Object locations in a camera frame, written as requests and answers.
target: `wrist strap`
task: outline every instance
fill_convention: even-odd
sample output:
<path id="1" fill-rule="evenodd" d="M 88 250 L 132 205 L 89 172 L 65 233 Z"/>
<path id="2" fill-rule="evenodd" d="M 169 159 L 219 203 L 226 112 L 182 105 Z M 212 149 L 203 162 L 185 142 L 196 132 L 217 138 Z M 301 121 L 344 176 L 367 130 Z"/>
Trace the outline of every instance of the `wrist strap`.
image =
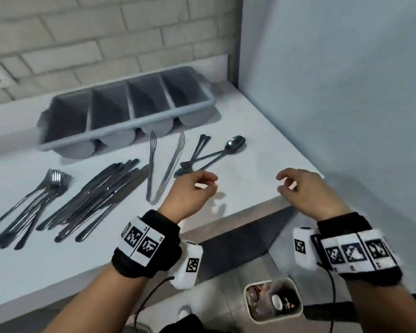
<path id="1" fill-rule="evenodd" d="M 135 218 L 114 251 L 114 268 L 129 278 L 152 278 L 159 270 L 169 270 L 182 255 L 179 231 L 177 224 L 155 210 Z"/>
<path id="2" fill-rule="evenodd" d="M 321 243 L 331 268 L 347 280 L 397 285 L 402 272 L 382 231 L 358 213 L 319 222 Z"/>

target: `black cable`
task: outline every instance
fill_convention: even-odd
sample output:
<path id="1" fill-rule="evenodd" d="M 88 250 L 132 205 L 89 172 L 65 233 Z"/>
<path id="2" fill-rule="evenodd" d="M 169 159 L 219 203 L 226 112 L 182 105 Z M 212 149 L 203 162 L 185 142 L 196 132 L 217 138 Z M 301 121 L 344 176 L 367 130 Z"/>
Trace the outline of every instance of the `black cable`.
<path id="1" fill-rule="evenodd" d="M 145 304 L 146 304 L 146 302 L 151 298 L 151 296 L 153 295 L 153 293 L 154 292 L 156 292 L 157 291 L 157 289 L 159 288 L 159 287 L 161 287 L 163 284 L 165 284 L 167 281 L 171 281 L 171 280 L 173 280 L 174 279 L 174 276 L 173 277 L 168 277 L 168 278 L 165 278 L 164 280 L 162 280 L 150 293 L 149 293 L 149 295 L 148 295 L 148 297 L 146 297 L 146 299 L 143 301 L 143 303 L 142 303 L 142 305 L 140 305 L 140 307 L 139 307 L 139 309 L 138 309 L 138 311 L 137 311 L 137 313 L 136 313 L 136 315 L 134 316 L 134 329 L 136 329 L 136 325 L 137 325 L 137 317 L 139 316 L 139 313 L 140 313 L 140 311 L 142 311 L 144 308 L 145 308 Z"/>
<path id="2" fill-rule="evenodd" d="M 318 263 L 318 265 L 323 268 L 325 271 L 327 271 L 328 275 L 330 276 L 331 280 L 331 287 L 333 288 L 333 305 L 331 306 L 331 323 L 330 323 L 330 333 L 333 333 L 334 328 L 334 307 L 336 305 L 336 285 L 334 284 L 333 276 L 331 275 L 331 272 L 328 271 L 321 263 Z"/>

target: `gray cutlery tray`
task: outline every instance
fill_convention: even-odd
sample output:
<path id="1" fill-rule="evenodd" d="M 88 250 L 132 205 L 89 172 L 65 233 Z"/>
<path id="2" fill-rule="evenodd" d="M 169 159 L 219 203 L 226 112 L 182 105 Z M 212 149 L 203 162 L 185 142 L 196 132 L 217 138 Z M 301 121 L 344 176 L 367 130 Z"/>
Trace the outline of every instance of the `gray cutlery tray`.
<path id="1" fill-rule="evenodd" d="M 190 66 L 57 95 L 37 124 L 39 150 L 84 159 L 98 140 L 114 149 L 131 144 L 137 128 L 161 137 L 176 117 L 198 126 L 212 116 L 215 102 Z"/>

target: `white countertop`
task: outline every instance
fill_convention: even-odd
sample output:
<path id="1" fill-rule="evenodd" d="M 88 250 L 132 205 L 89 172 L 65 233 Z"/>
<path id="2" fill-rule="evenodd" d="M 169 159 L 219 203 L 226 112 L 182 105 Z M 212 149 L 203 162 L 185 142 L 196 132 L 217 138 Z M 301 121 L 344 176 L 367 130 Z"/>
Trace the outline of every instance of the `white countertop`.
<path id="1" fill-rule="evenodd" d="M 238 134 L 247 139 L 247 147 L 238 154 L 226 156 L 209 169 L 219 176 L 218 193 L 200 213 L 181 223 L 182 236 L 197 242 L 287 207 L 287 202 L 276 190 L 275 176 L 279 170 L 294 167 L 317 171 L 231 83 L 215 84 L 212 90 L 219 116 L 185 131 L 186 145 L 180 160 L 189 160 L 200 134 L 212 136 L 202 155 L 221 150 L 228 139 Z M 46 101 L 47 97 L 41 96 L 24 101 L 26 107 L 12 104 L 18 110 L 39 112 L 46 106 Z M 34 189 L 50 167 L 72 174 L 75 181 L 67 194 L 49 206 L 44 216 L 62 206 L 107 165 L 139 158 L 139 166 L 142 166 L 149 158 L 150 146 L 146 137 L 129 147 L 73 162 L 62 159 L 53 151 L 35 150 L 33 134 L 34 130 L 28 129 L 0 136 L 0 216 Z M 174 153 L 178 136 L 178 133 L 172 133 L 158 140 L 153 194 Z M 153 208 L 160 206 L 172 181 Z M 127 221 L 151 208 L 145 201 L 145 193 L 146 183 L 123 201 L 83 243 L 74 241 L 78 232 L 62 243 L 55 243 L 56 228 L 34 232 L 23 250 L 14 251 L 15 243 L 0 250 L 0 323 L 86 287 L 110 261 Z M 5 220 L 0 231 L 11 220 Z"/>

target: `hand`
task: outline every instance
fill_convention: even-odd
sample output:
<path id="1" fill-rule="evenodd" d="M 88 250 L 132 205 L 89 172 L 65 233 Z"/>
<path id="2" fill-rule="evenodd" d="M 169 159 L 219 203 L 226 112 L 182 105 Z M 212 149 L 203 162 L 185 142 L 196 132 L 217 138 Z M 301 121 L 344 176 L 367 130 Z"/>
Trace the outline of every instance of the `hand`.
<path id="1" fill-rule="evenodd" d="M 277 187 L 277 191 L 302 214 L 316 221 L 323 221 L 351 212 L 319 174 L 286 168 L 276 176 L 278 180 L 284 178 L 287 178 L 284 185 Z M 289 187 L 293 182 L 296 182 L 297 186 L 291 190 Z"/>
<path id="2" fill-rule="evenodd" d="M 179 223 L 202 209 L 206 201 L 216 193 L 217 179 L 216 174 L 204 170 L 182 175 L 174 181 L 168 196 L 157 211 L 174 223 Z M 207 187 L 196 187 L 196 183 Z"/>

